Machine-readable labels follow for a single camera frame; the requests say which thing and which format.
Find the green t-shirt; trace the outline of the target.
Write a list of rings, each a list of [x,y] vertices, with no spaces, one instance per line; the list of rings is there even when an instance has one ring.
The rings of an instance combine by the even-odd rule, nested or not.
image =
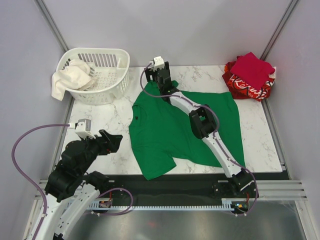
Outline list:
[[[220,167],[209,147],[194,136],[189,117],[159,98],[157,84],[149,82],[144,89],[132,106],[133,119],[129,125],[131,148],[143,176],[152,180],[166,174],[176,167],[175,158]],[[198,104],[207,104],[216,113],[223,143],[244,166],[239,110],[232,95],[188,91],[183,94]]]

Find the white cream t-shirt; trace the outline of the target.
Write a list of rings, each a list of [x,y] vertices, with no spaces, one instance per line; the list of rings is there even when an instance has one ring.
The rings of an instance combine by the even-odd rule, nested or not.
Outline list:
[[[51,77],[51,96],[62,101],[67,89],[84,91],[97,81],[90,76],[90,66],[80,59],[73,59],[63,70],[57,70]]]

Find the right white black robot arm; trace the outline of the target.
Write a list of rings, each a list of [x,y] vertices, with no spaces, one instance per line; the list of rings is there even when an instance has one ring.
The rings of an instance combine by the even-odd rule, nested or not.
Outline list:
[[[162,57],[155,57],[142,72],[147,82],[155,82],[159,95],[144,92],[154,98],[161,98],[168,104],[178,108],[189,117],[193,135],[202,140],[220,163],[229,182],[229,191],[235,197],[242,196],[247,188],[255,182],[253,174],[240,165],[220,134],[220,122],[216,113],[207,105],[196,103],[187,98],[172,82],[170,66]]]

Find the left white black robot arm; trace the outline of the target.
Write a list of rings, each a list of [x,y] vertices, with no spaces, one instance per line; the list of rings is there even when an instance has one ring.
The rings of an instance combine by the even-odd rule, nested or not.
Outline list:
[[[104,129],[98,135],[86,130],[77,135],[79,139],[66,145],[48,177],[41,215],[28,236],[30,240],[65,240],[90,203],[110,191],[106,175],[87,171],[98,156],[116,153],[123,136]]]

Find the white plastic laundry basket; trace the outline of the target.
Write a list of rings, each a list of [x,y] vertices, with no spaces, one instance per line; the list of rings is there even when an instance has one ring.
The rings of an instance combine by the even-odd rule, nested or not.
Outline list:
[[[89,75],[96,79],[86,90],[67,89],[72,97],[86,105],[106,105],[121,98],[129,85],[130,55],[119,48],[76,47],[61,57],[57,71],[68,67],[72,60],[84,61]]]

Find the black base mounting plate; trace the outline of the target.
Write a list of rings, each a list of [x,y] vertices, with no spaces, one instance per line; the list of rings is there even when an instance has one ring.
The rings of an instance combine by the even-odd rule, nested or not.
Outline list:
[[[218,205],[223,199],[256,200],[257,185],[248,173],[227,178],[224,174],[165,174],[147,180],[141,174],[104,175],[95,171],[86,183],[110,197],[114,207],[195,207]]]

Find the red printed folded t-shirt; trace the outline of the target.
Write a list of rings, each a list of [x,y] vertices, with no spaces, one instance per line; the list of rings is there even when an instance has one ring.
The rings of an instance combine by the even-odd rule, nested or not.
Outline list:
[[[273,66],[275,72],[269,76],[269,80],[266,81],[261,88],[255,89],[248,85],[245,81],[240,79],[238,76],[230,72],[231,68],[236,63],[236,60],[230,61],[225,64],[224,73],[222,75],[224,83],[226,84],[228,90],[231,92],[232,97],[238,100],[253,99],[258,102],[261,102],[262,100],[268,98],[271,94],[272,87],[276,80],[276,68]]]

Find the folded crimson red t-shirt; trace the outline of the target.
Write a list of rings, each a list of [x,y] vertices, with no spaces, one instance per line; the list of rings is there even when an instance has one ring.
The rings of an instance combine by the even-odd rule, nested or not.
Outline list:
[[[257,90],[269,80],[269,76],[275,71],[270,63],[257,58],[252,52],[239,56],[230,69],[233,75]]]

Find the left aluminium frame post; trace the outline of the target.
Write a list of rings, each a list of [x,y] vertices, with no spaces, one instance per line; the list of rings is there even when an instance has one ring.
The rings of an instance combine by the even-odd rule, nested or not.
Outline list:
[[[42,14],[45,22],[47,23],[48,27],[50,28],[52,34],[54,35],[56,41],[58,42],[59,46],[64,52],[69,50],[68,44],[65,41],[61,31],[59,30],[58,25],[56,24],[52,14],[50,13],[49,8],[47,7],[44,0],[34,0],[35,4],[37,5],[40,13]]]

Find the aluminium frame post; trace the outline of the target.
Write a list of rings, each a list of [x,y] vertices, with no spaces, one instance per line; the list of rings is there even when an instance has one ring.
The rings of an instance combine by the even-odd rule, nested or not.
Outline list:
[[[265,46],[260,59],[266,61],[267,57],[269,56],[270,52],[272,51],[273,47],[275,46],[279,36],[281,35],[282,31],[286,27],[288,21],[290,20],[293,12],[295,11],[296,7],[298,6],[300,0],[290,0],[288,6],[286,7],[282,17],[280,18],[279,23],[277,24],[275,30],[273,31],[267,45]]]
[[[45,22],[47,23],[48,27],[50,28],[52,34],[54,35],[56,41],[58,42],[59,46],[64,52],[69,50],[68,44],[65,41],[61,31],[59,30],[58,25],[56,24],[52,14],[50,13],[49,8],[47,7],[44,0],[34,0],[35,4],[37,5],[40,13],[42,14]]]

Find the right aluminium frame post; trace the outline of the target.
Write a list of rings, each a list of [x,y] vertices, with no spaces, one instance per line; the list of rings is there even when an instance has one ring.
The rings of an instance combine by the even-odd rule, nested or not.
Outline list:
[[[260,59],[266,61],[267,57],[269,56],[270,52],[272,51],[273,47],[275,46],[279,36],[281,35],[282,31],[286,27],[288,21],[290,20],[293,12],[295,11],[296,7],[298,6],[300,0],[290,0],[288,6],[286,7],[282,17],[280,18],[279,23],[277,24],[275,30],[273,31],[267,45],[265,46]]]

